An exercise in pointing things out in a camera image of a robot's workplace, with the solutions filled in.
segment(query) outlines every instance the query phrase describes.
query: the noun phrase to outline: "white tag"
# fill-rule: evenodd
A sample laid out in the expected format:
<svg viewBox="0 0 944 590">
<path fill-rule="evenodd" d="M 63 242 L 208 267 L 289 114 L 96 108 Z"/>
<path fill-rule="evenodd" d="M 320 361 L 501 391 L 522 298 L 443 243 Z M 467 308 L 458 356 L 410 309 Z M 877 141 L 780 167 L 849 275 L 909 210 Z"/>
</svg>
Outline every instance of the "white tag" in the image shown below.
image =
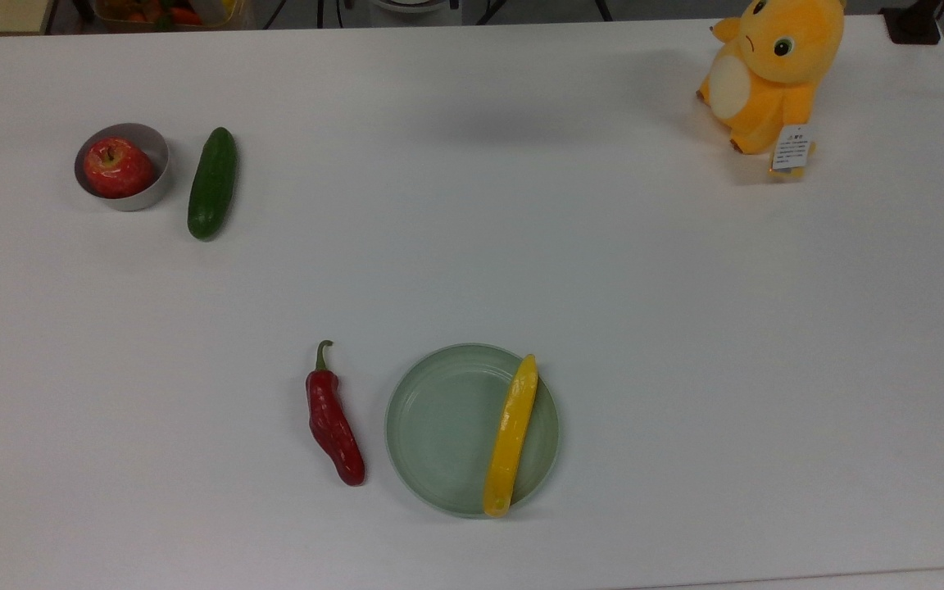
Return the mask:
<svg viewBox="0 0 944 590">
<path fill-rule="evenodd" d="M 810 125 L 786 125 L 778 135 L 778 144 L 774 146 L 772 170 L 787 170 L 806 166 L 806 156 L 810 152 L 810 142 L 814 141 Z"/>
</svg>

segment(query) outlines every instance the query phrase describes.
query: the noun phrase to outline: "pepper stem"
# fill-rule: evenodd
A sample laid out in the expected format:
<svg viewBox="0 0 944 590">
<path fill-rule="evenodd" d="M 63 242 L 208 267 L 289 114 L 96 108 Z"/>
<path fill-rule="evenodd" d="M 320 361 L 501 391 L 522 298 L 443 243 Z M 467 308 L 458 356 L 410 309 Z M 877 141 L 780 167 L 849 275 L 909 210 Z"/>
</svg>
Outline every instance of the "pepper stem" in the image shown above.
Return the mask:
<svg viewBox="0 0 944 590">
<path fill-rule="evenodd" d="M 315 352 L 315 370 L 329 370 L 326 369 L 326 359 L 323 358 L 323 348 L 332 347 L 333 345 L 333 341 L 330 340 L 323 340 L 322 343 L 319 343 L 319 351 Z"/>
</svg>

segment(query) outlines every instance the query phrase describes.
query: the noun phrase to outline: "red apple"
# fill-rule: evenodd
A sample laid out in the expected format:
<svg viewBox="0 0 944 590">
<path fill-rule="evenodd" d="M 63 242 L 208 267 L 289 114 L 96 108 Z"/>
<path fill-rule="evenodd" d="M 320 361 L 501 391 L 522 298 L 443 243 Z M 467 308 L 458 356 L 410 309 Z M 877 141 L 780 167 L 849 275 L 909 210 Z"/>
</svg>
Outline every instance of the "red apple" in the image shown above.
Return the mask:
<svg viewBox="0 0 944 590">
<path fill-rule="evenodd" d="M 132 197 L 155 182 L 147 153 L 124 138 L 103 138 L 86 152 L 86 179 L 104 198 Z"/>
</svg>

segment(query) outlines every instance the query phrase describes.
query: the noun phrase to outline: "plate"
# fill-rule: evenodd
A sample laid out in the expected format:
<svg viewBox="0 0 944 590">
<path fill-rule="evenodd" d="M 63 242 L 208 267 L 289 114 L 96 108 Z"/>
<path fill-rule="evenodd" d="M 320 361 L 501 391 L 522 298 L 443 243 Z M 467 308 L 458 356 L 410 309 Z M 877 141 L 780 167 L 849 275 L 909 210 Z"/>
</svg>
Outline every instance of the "plate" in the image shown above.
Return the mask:
<svg viewBox="0 0 944 590">
<path fill-rule="evenodd" d="M 457 344 L 432 352 L 405 374 L 388 404 L 385 439 L 410 492 L 449 515 L 488 518 L 483 483 L 520 360 L 487 344 Z M 512 509 L 546 481 L 558 451 L 559 415 L 539 379 Z"/>
</svg>

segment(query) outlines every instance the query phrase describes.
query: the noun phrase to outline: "green cucumber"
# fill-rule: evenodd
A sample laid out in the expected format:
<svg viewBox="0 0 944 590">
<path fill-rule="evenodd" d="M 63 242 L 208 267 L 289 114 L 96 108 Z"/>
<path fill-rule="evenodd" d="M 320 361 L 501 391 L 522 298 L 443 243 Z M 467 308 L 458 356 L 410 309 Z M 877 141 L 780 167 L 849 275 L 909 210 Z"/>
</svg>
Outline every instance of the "green cucumber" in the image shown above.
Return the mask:
<svg viewBox="0 0 944 590">
<path fill-rule="evenodd" d="M 209 240 L 225 223 L 232 204 L 237 161 L 235 138 L 224 127 L 214 129 L 202 146 L 188 199 L 188 231 L 195 238 Z"/>
</svg>

